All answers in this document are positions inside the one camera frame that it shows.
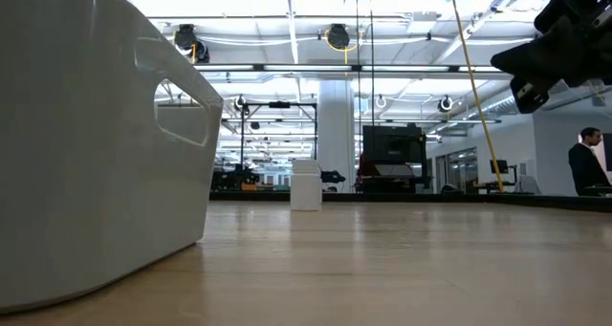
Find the ceiling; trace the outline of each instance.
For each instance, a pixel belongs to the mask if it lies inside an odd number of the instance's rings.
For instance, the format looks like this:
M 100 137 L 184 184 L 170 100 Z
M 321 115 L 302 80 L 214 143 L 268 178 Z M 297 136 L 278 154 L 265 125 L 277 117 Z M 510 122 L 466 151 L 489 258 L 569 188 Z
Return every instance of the ceiling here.
M 466 65 L 458 40 L 458 27 L 452 0 L 128 0 L 151 22 L 172 39 L 181 24 L 194 24 L 197 35 L 210 51 L 210 64 L 359 64 L 359 65 Z M 536 31 L 533 21 L 549 0 L 457 0 L 457 10 L 465 30 L 468 53 L 473 65 L 489 66 L 494 54 L 532 40 Z M 346 26 L 351 35 L 352 50 L 345 54 L 333 50 L 325 32 L 331 24 Z M 474 119 L 474 101 L 467 73 L 435 78 L 421 78 L 376 73 L 374 82 L 367 74 L 329 75 L 271 72 L 214 73 L 203 75 L 227 100 L 224 118 L 236 117 L 233 103 L 242 96 L 248 102 L 289 100 L 317 102 L 319 82 L 323 79 L 345 79 L 352 87 L 356 117 L 418 118 L 426 120 Z M 487 116 L 515 113 L 509 98 L 509 79 L 476 80 L 479 96 Z M 180 91 L 159 89 L 159 103 L 188 102 L 176 98 Z M 568 98 L 574 98 L 571 92 Z M 384 99 L 384 106 L 372 102 Z M 455 106 L 449 115 L 437 110 L 437 102 L 449 96 Z M 361 108 L 357 106 L 361 98 Z M 570 103 L 575 112 L 591 111 L 584 103 Z M 261 117 L 306 118 L 299 109 L 266 110 Z M 312 124 L 262 124 L 259 133 L 307 131 Z M 444 137 L 449 128 L 426 126 L 429 134 Z M 458 125 L 452 133 L 467 128 Z M 235 145 L 234 130 L 222 129 L 220 147 Z M 310 144 L 280 144 L 310 154 Z M 253 149 L 257 153 L 262 148 Z

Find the metal frame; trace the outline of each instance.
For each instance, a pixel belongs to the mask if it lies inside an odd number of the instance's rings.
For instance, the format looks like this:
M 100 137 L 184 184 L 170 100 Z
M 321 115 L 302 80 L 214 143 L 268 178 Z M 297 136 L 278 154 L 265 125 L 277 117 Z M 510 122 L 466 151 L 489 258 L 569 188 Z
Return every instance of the metal frame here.
M 262 120 L 251 120 L 251 117 L 257 113 L 257 111 L 259 111 L 259 109 L 261 109 L 262 107 L 272 107 L 273 102 L 245 102 L 242 107 L 240 108 L 240 165 L 243 167 L 244 169 L 244 164 L 245 164 L 245 123 L 246 122 L 254 122 L 254 121 L 262 121 Z M 307 120 L 299 120 L 299 122 L 304 122 L 304 121 L 312 121 L 315 124 L 315 160 L 317 159 L 317 150 L 318 150 L 318 109 L 317 109 L 317 104 L 315 102 L 287 102 L 285 103 L 285 105 L 289 105 L 289 107 L 297 107 L 299 108 L 299 110 L 302 111 L 303 114 L 305 114 L 308 119 Z M 253 106 L 254 109 L 251 111 L 251 113 L 245 118 L 245 109 L 247 107 L 251 107 Z M 312 116 L 310 116 L 308 114 L 308 112 L 306 112 L 306 110 L 304 110 L 304 107 L 312 107 L 315 109 L 315 117 L 313 118 Z M 296 122 L 298 120 L 273 120 L 273 121 L 287 121 L 287 122 Z

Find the person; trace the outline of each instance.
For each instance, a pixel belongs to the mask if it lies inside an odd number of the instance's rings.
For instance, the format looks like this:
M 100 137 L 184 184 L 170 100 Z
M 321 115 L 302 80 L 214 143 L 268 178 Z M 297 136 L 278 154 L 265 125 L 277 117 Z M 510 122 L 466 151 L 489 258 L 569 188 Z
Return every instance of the person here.
M 574 186 L 579 196 L 598 196 L 597 193 L 586 190 L 586 187 L 610 186 L 610 182 L 592 148 L 601 143 L 601 131 L 589 127 L 582 130 L 580 136 L 582 142 L 574 145 L 569 151 Z

